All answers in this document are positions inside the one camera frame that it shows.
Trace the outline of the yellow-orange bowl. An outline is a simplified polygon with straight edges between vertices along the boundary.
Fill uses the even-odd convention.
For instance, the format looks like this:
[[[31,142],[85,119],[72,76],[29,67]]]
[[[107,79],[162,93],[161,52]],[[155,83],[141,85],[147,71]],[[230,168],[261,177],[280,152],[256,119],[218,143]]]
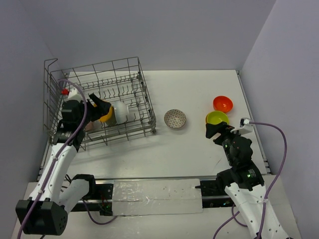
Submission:
[[[108,112],[106,115],[100,117],[100,118],[99,118],[99,121],[100,121],[100,122],[105,122],[105,123],[108,123],[108,124],[114,123],[114,122],[116,121],[116,120],[115,120],[114,107],[111,106],[111,107],[109,108],[109,112]]]

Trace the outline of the white patterned bowl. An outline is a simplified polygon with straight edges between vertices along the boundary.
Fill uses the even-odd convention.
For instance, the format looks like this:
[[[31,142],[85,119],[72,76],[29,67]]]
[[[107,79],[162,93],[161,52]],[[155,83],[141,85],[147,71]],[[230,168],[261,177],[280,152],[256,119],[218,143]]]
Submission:
[[[113,104],[117,124],[125,123],[129,116],[129,107],[124,102],[116,101]]]

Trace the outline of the pink speckled bowl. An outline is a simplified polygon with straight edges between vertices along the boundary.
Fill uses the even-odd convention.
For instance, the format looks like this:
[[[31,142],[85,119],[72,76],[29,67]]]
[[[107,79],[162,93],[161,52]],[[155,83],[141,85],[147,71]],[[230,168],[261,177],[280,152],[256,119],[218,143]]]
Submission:
[[[85,131],[91,131],[93,130],[95,127],[94,127],[94,122],[91,121],[89,122],[86,126],[85,126]]]

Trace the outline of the light blue ribbed bowl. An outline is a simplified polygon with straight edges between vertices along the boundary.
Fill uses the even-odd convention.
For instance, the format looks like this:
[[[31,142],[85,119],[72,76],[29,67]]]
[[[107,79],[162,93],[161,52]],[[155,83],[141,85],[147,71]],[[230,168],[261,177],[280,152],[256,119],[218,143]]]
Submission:
[[[114,113],[109,113],[105,116],[105,123],[107,126],[114,126],[117,124],[116,117]]]

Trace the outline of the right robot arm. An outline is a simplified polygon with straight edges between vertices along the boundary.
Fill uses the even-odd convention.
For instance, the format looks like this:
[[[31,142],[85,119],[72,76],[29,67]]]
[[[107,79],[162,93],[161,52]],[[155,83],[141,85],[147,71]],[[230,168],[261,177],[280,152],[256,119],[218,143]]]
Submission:
[[[251,119],[242,118],[240,127],[234,128],[226,122],[206,124],[206,138],[216,134],[214,143],[223,147],[229,169],[216,177],[217,191],[228,195],[237,207],[253,239],[288,239],[269,201],[269,193],[276,179],[269,186],[252,161],[252,141],[243,135],[249,127],[256,125]]]

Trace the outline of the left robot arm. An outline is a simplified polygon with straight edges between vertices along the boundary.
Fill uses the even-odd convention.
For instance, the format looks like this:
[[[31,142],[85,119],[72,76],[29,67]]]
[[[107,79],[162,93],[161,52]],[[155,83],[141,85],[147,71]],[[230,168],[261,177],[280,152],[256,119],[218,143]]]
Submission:
[[[53,138],[51,156],[42,176],[26,200],[19,200],[15,211],[20,222],[17,237],[26,235],[61,235],[68,215],[82,198],[93,198],[97,185],[93,175],[78,174],[71,185],[61,191],[71,161],[85,136],[85,126],[107,115],[112,105],[95,94],[86,100],[66,100],[62,104],[62,118]]]

